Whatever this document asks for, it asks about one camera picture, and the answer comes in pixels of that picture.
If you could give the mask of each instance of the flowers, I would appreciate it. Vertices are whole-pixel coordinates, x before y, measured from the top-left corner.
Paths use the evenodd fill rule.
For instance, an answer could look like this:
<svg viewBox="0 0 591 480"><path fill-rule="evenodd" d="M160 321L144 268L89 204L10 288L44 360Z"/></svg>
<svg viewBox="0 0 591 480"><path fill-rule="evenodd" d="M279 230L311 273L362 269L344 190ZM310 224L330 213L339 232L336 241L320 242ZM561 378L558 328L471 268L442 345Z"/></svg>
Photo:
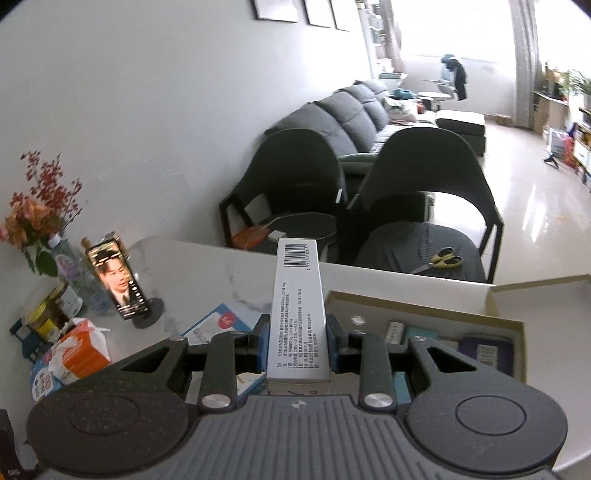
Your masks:
<svg viewBox="0 0 591 480"><path fill-rule="evenodd" d="M47 241L82 211L75 199L82 183L80 179L73 181L71 189L60 184L59 179L64 176L60 156L51 162L41 162L40 154L29 151L21 156L21 160L27 161L27 181L34 181L35 185L30 187L30 195L23 192L12 195L12 211L0 225L0 242L17 247L34 272L36 268L39 275L55 277L57 267L48 252Z"/></svg>

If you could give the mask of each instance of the open box lid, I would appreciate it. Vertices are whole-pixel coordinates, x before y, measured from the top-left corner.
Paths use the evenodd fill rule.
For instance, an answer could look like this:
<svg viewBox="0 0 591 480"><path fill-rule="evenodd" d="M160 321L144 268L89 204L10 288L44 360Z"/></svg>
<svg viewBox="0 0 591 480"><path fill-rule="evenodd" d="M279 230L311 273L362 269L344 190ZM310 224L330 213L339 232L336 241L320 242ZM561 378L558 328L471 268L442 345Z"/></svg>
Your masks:
<svg viewBox="0 0 591 480"><path fill-rule="evenodd" d="M525 323L527 383L554 398L569 420L556 465L591 453L591 275L491 287L486 313Z"/></svg>

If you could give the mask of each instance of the phone screen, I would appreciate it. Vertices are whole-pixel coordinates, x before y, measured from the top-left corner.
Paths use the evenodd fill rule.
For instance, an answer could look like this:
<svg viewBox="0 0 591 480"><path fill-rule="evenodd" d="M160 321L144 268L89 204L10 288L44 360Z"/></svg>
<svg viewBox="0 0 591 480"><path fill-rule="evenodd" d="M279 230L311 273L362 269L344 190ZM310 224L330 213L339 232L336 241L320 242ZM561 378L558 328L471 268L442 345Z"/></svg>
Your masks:
<svg viewBox="0 0 591 480"><path fill-rule="evenodd" d="M106 241L87 251L96 274L125 319L151 313L150 303L139 287L115 241Z"/></svg>

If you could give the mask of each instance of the window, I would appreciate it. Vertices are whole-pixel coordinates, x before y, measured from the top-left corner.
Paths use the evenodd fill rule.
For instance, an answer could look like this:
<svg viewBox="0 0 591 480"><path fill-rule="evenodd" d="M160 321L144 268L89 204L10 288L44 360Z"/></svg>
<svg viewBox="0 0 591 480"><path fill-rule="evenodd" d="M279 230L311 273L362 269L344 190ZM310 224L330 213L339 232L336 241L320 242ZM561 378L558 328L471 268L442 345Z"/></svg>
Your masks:
<svg viewBox="0 0 591 480"><path fill-rule="evenodd" d="M587 53L591 19L571 0L537 0L540 61L561 71L580 70L591 76L591 56Z"/></svg>
<svg viewBox="0 0 591 480"><path fill-rule="evenodd" d="M513 26L506 0L391 0L402 31L402 56L515 63Z"/></svg>

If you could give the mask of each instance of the scissors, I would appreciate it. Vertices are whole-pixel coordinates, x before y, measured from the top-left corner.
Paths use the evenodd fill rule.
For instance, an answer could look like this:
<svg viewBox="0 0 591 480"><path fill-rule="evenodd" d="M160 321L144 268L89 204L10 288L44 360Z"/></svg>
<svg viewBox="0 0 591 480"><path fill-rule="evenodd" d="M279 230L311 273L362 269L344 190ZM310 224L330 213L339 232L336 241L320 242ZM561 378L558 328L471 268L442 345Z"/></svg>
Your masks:
<svg viewBox="0 0 591 480"><path fill-rule="evenodd" d="M445 247L433 255L430 263L423 265L422 267L415 268L409 273L424 272L430 268L457 268L463 263L463 258L459 255L455 255L452 247Z"/></svg>

